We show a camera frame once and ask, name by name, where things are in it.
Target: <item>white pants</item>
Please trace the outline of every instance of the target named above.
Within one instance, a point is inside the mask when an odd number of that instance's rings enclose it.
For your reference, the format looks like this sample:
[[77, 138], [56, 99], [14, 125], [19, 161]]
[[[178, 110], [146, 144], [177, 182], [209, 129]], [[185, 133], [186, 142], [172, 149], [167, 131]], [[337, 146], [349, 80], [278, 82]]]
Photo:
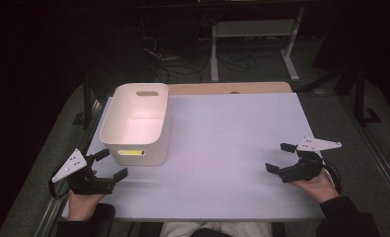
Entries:
[[201, 228], [232, 237], [273, 237], [270, 222], [165, 222], [160, 237], [189, 237]]

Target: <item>black sleeve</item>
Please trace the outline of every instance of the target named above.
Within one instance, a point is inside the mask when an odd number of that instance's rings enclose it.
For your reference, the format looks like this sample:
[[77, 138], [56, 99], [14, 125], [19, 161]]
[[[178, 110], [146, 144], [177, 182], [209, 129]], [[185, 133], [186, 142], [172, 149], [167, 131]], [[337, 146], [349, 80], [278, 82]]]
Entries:
[[91, 221], [59, 221], [56, 237], [91, 237], [93, 226]]
[[106, 237], [111, 232], [116, 210], [110, 204], [98, 203], [89, 221], [59, 221], [56, 237]]
[[320, 204], [326, 216], [317, 228], [319, 237], [380, 237], [370, 213], [359, 212], [349, 197], [337, 197]]

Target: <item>metal stand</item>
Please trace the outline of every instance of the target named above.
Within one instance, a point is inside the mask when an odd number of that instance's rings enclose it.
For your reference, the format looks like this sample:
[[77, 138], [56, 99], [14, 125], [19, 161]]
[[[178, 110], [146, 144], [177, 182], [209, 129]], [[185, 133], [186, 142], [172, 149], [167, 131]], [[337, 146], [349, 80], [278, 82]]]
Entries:
[[[335, 78], [336, 76], [344, 74], [351, 67], [352, 67], [351, 63], [345, 64], [345, 65], [339, 67], [338, 69], [329, 72], [327, 75], [322, 76], [321, 78], [317, 79], [316, 81], [314, 81], [314, 82], [312, 82], [312, 83], [310, 83], [302, 88], [296, 89], [295, 92], [312, 91], [312, 90], [318, 88], [319, 86], [323, 85], [324, 83], [330, 81], [331, 79]], [[349, 92], [349, 89], [350, 88], [347, 89], [346, 93], [341, 93], [341, 94], [347, 94]]]
[[280, 37], [289, 36], [286, 48], [280, 51], [281, 56], [293, 82], [299, 80], [295, 67], [290, 60], [290, 53], [295, 43], [297, 32], [305, 8], [299, 8], [295, 19], [265, 20], [265, 21], [240, 21], [217, 22], [212, 26], [212, 52], [210, 57], [211, 81], [219, 82], [218, 66], [216, 59], [216, 39], [230, 37]]
[[366, 126], [369, 122], [381, 122], [374, 109], [367, 109], [370, 117], [364, 117], [364, 80], [363, 72], [359, 68], [355, 80], [354, 116], [362, 126]]
[[79, 113], [72, 122], [74, 125], [83, 125], [83, 129], [87, 129], [92, 119], [92, 101], [91, 101], [91, 87], [88, 76], [83, 83], [83, 94], [84, 94], [84, 113]]

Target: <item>bin handle cutout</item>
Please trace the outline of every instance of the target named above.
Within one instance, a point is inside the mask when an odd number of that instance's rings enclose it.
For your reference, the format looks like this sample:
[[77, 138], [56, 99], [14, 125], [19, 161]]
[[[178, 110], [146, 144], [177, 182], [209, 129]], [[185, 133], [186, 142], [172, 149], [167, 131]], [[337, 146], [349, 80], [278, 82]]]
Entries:
[[123, 156], [143, 156], [145, 155], [145, 151], [143, 150], [119, 150], [117, 152], [119, 155]]
[[158, 92], [156, 91], [138, 91], [136, 92], [136, 96], [158, 96]]

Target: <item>person's lap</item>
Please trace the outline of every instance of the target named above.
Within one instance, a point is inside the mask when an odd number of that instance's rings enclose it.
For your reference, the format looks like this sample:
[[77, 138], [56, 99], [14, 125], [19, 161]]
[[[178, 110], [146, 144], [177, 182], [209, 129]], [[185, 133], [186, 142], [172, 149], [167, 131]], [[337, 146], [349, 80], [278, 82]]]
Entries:
[[269, 222], [165, 222], [161, 237], [272, 236]]

